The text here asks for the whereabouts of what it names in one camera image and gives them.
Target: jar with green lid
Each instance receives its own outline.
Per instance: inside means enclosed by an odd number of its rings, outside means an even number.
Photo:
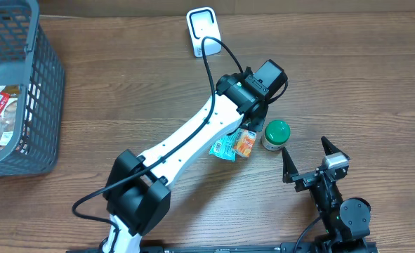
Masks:
[[[262,145],[271,151],[281,150],[290,137],[290,126],[282,120],[271,121],[262,135]]]

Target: blue-gray plastic crate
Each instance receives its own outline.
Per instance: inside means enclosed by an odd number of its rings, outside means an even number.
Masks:
[[[57,162],[65,72],[39,25],[35,0],[0,0],[0,86],[19,85],[0,176],[40,174]]]

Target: wooden table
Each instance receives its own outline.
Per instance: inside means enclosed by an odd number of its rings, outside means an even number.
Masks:
[[[291,127],[287,148],[301,172],[324,155],[320,137],[352,157],[338,182],[372,205],[380,252],[415,252],[415,13],[218,17],[243,66],[271,58],[290,78],[267,123]],[[209,97],[185,17],[42,20],[67,70],[60,161],[47,175],[0,178],[0,252],[97,247],[103,223],[72,203],[105,185],[114,159],[150,148]],[[214,79],[236,72],[223,51]],[[146,240],[178,246],[294,241],[317,216],[307,191],[282,183],[282,156],[257,145],[249,159],[203,154],[177,182],[171,210]],[[107,216],[101,197],[82,212]],[[307,240],[324,232],[322,225]]]

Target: black cable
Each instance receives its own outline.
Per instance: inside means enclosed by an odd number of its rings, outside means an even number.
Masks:
[[[177,150],[179,150],[181,147],[183,147],[187,142],[189,142],[193,137],[195,137],[201,130],[202,128],[209,123],[209,120],[213,114],[213,109],[215,107],[215,85],[213,84],[213,79],[212,79],[212,74],[209,68],[209,64],[207,63],[207,57],[206,57],[206,51],[204,48],[204,42],[206,41],[206,39],[212,39],[216,42],[218,42],[224,49],[226,49],[226,51],[230,54],[230,57],[232,57],[232,59],[235,61],[235,64],[237,64],[237,67],[239,68],[240,72],[243,73],[243,69],[242,66],[240,65],[240,63],[238,62],[238,60],[235,58],[234,54],[231,52],[231,50],[220,40],[218,40],[217,38],[213,38],[213,37],[204,37],[202,39],[201,42],[201,50],[202,50],[202,59],[204,60],[204,66],[206,67],[206,71],[207,71],[207,76],[209,77],[209,83],[210,83],[210,89],[211,89],[211,95],[212,95],[212,101],[211,101],[211,107],[209,110],[209,113],[207,115],[207,117],[205,118],[205,120],[199,125],[199,127],[193,131],[193,133],[191,133],[184,141],[182,141],[181,143],[179,143],[176,147],[174,147],[172,150],[170,150],[166,155],[162,156],[161,158],[159,158],[156,162],[154,162],[153,164],[151,164],[150,166],[146,167],[144,170],[139,171],[138,173],[135,173],[132,176],[128,176],[125,179],[122,179],[116,183],[113,183],[110,186],[106,186],[104,188],[101,188],[100,190],[97,190],[93,193],[90,193],[89,195],[83,197],[82,199],[76,201],[73,204],[72,207],[72,211],[73,214],[78,216],[79,218],[83,218],[83,219],[88,219],[88,220],[92,220],[92,221],[100,221],[100,222],[104,222],[104,223],[108,223],[112,226],[114,226],[114,240],[112,241],[112,245],[110,248],[110,253],[114,252],[114,248],[115,248],[115,243],[117,242],[117,238],[118,238],[118,234],[119,234],[119,227],[118,225],[113,222],[110,221],[109,219],[104,219],[104,218],[100,218],[100,217],[95,217],[95,216],[89,216],[89,215],[85,215],[85,214],[81,214],[79,213],[76,208],[84,203],[87,200],[90,200],[91,198],[94,198],[100,194],[103,194],[109,190],[112,190],[113,188],[119,187],[124,185],[125,183],[134,180],[140,176],[145,175],[146,173],[148,173],[151,169],[153,169],[154,167],[156,167],[157,165],[159,165],[161,162],[165,161],[168,157],[170,157],[172,154],[174,154],[174,152],[176,152]]]
[[[296,241],[296,244],[294,245],[294,248],[293,248],[293,253],[296,253],[296,251],[298,250],[298,245],[299,245],[299,243],[301,242],[301,240],[303,239],[303,237],[304,237],[304,235],[310,230],[310,229],[312,229],[313,228],[313,226],[318,222],[318,221],[320,221],[320,219],[321,219],[321,217],[319,216],[318,218],[316,218],[314,221],[312,221],[312,223],[309,225],[309,226],[307,226],[307,228],[305,228],[304,229],[304,231],[301,233],[301,235],[299,236],[299,238],[298,238],[298,240]]]
[[[286,88],[288,86],[289,86],[289,80],[286,80],[285,85],[284,85],[284,89],[282,90],[282,92],[279,95],[275,96],[274,98],[271,98],[270,101],[268,101],[268,105],[275,102],[278,98],[280,98],[282,95],[284,95],[284,93],[286,91]]]

